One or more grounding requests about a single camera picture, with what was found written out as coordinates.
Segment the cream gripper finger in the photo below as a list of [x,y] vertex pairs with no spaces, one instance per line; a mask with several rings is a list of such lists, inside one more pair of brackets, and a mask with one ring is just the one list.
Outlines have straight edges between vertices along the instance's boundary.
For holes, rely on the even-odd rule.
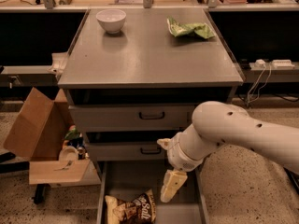
[[179,170],[167,170],[164,175],[164,182],[161,188],[160,199],[163,203],[170,202],[177,191],[186,182],[188,176],[186,172]]
[[157,140],[157,144],[162,147],[164,150],[169,149],[170,139],[169,138],[162,138]]

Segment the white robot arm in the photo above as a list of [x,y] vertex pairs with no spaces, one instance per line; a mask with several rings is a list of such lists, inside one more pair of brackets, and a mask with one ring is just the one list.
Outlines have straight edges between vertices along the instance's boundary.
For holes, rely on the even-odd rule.
[[172,138],[159,139],[172,168],[164,175],[160,199],[168,203],[187,180],[187,173],[225,145],[253,150],[299,174],[299,129],[252,118],[236,105],[209,101],[192,112],[191,125]]

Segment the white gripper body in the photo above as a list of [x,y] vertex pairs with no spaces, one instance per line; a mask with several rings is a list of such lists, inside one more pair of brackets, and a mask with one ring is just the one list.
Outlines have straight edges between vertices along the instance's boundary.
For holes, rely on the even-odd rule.
[[200,147],[197,134],[177,133],[169,142],[168,161],[176,170],[190,172],[203,162]]

